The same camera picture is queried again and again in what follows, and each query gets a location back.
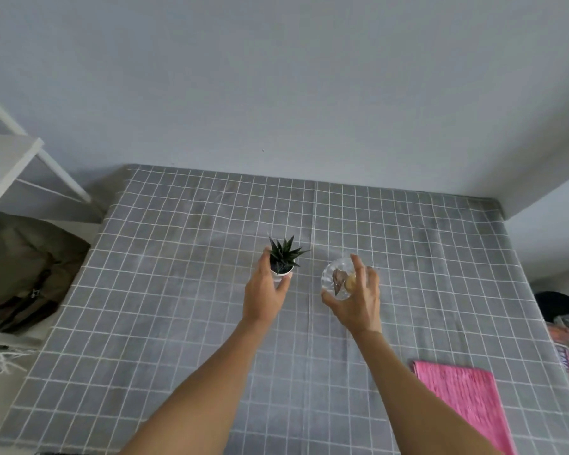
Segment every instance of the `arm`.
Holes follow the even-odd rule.
[[[358,256],[351,257],[356,270],[354,294],[338,301],[323,290],[322,299],[358,344],[386,407],[401,453],[499,454],[396,357],[382,335],[379,276],[373,268],[366,269]]]
[[[289,283],[284,277],[274,288],[269,251],[264,251],[244,290],[243,318],[230,338],[144,423],[121,455],[223,452],[251,361]]]

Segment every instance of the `succulent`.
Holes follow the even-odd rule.
[[[270,238],[270,243],[272,243],[272,250],[270,251],[270,268],[272,271],[278,274],[288,273],[293,269],[294,266],[299,266],[296,264],[295,259],[301,254],[308,252],[302,251],[302,248],[291,249],[293,244],[293,235],[288,241],[284,240],[280,244],[279,240],[274,243],[273,239]]]

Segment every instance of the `white pot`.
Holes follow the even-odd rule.
[[[287,273],[276,273],[274,270],[270,268],[270,272],[272,273],[272,279],[274,280],[274,282],[280,282],[283,276],[293,273],[293,268],[291,268]]]

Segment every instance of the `finger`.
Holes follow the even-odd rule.
[[[366,268],[364,267],[363,262],[358,255],[351,253],[350,258],[352,259],[352,263],[354,263],[354,271],[356,273],[356,288],[365,288]]]
[[[257,269],[262,273],[270,273],[270,248],[266,247],[257,261]]]
[[[289,273],[280,280],[280,284],[276,288],[276,292],[280,294],[282,297],[285,296],[286,291],[289,290],[289,286],[291,285],[291,278],[293,277],[292,273]]]
[[[377,272],[372,268],[367,268],[367,273],[369,273],[369,290],[373,292],[373,294],[379,293],[379,275]]]
[[[339,301],[337,298],[333,297],[326,289],[320,292],[320,297],[322,297],[323,303],[335,311],[339,307]]]

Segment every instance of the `pink cloth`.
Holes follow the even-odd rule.
[[[506,455],[516,455],[491,372],[415,361],[417,377]]]

